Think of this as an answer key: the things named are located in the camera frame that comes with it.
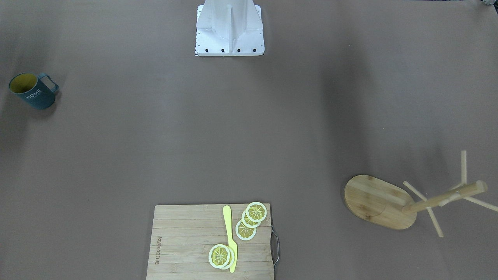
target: mug rim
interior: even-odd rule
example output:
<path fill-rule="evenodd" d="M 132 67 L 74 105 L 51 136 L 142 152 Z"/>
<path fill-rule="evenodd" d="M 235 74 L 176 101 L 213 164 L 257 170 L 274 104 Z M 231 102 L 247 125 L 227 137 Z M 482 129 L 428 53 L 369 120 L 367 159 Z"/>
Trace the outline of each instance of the mug rim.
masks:
<path fill-rule="evenodd" d="M 18 76 L 20 76 L 20 75 L 22 75 L 22 74 L 32 74 L 33 76 L 35 76 L 35 77 L 36 77 L 36 80 L 37 80 L 37 81 L 36 81 L 36 84 L 35 84 L 32 88 L 30 88 L 29 90 L 27 90 L 27 91 L 25 91 L 25 92 L 21 92 L 21 93 L 16 93 L 16 92 L 13 92 L 13 91 L 12 91 L 12 89 L 10 88 L 10 84 L 12 83 L 12 81 L 13 81 L 15 78 L 17 78 Z M 34 88 L 36 87 L 36 85 L 37 85 L 37 84 L 38 84 L 38 76 L 37 76 L 35 73 L 32 73 L 32 72 L 22 72 L 22 73 L 19 73 L 19 74 L 15 75 L 15 76 L 14 76 L 14 77 L 10 80 L 10 82 L 8 83 L 8 90 L 10 90 L 10 92 L 11 92 L 11 93 L 13 93 L 13 94 L 25 94 L 25 93 L 29 92 L 30 90 L 34 89 Z"/>

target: mug handle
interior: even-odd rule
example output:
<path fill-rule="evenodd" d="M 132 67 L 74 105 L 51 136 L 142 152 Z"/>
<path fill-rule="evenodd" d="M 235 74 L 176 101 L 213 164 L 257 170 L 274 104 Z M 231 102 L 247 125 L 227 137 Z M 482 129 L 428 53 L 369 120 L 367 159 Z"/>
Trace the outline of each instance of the mug handle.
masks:
<path fill-rule="evenodd" d="M 43 77 L 47 77 L 47 78 L 48 78 L 48 79 L 52 82 L 52 84 L 54 84 L 54 85 L 55 85 L 53 88 L 51 88 L 51 89 L 50 89 L 50 91 L 51 91 L 52 93 L 56 92 L 56 91 L 59 89 L 59 85 L 57 85 L 56 83 L 54 83 L 54 81 L 52 81 L 52 79 L 50 79 L 50 76 L 48 76 L 48 75 L 47 75 L 47 74 L 45 74 L 45 73 L 40 73 L 40 75 L 38 75 L 38 79 L 40 79 L 40 80 L 41 80 L 41 78 L 43 78 Z"/>

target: white metal bracket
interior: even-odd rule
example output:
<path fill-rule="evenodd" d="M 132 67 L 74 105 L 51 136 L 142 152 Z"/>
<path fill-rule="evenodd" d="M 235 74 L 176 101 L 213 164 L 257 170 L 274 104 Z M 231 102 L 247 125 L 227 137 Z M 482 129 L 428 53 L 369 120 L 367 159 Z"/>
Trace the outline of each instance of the white metal bracket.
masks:
<path fill-rule="evenodd" d="M 206 0 L 197 8 L 195 54 L 264 54 L 261 7 L 252 0 Z"/>

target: metal handle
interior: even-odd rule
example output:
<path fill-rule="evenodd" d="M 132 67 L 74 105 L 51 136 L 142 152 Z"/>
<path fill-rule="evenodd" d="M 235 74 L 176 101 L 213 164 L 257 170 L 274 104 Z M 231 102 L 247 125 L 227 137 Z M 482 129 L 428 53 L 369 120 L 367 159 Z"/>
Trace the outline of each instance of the metal handle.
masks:
<path fill-rule="evenodd" d="M 40 80 L 41 80 L 41 78 L 43 78 L 43 77 L 47 77 L 47 78 L 48 78 L 48 79 L 52 82 L 52 84 L 54 84 L 54 87 L 50 89 L 50 91 L 51 91 L 52 93 L 56 92 L 56 91 L 59 89 L 59 85 L 57 85 L 56 83 L 54 83 L 54 81 L 52 81 L 52 79 L 50 79 L 50 76 L 48 76 L 48 75 L 47 75 L 47 74 L 45 74 L 45 73 L 40 73 L 40 75 L 38 75 L 38 79 L 40 79 Z"/>
<path fill-rule="evenodd" d="M 275 270 L 278 260 L 280 260 L 280 241 L 278 240 L 277 233 L 273 229 L 273 225 L 271 225 L 271 234 L 275 235 L 275 238 L 277 239 L 277 259 L 273 262 L 273 270 Z"/>

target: brand logo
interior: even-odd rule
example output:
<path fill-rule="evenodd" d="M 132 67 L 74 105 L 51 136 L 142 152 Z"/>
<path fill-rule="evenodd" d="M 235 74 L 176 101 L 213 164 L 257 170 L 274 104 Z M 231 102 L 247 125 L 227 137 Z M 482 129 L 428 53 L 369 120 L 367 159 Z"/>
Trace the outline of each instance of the brand logo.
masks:
<path fill-rule="evenodd" d="M 33 98 L 33 97 L 35 97 L 35 96 L 40 95 L 40 93 L 41 93 L 41 89 L 37 89 L 34 93 L 32 93 L 32 94 L 30 94 L 30 95 L 28 95 L 28 96 L 25 96 L 25 97 L 26 97 L 27 99 L 31 99 L 31 98 Z"/>
<path fill-rule="evenodd" d="M 155 264 L 159 264 L 159 258 L 161 258 L 161 240 L 162 237 L 158 236 L 157 237 L 157 250 L 156 250 L 156 261 Z"/>

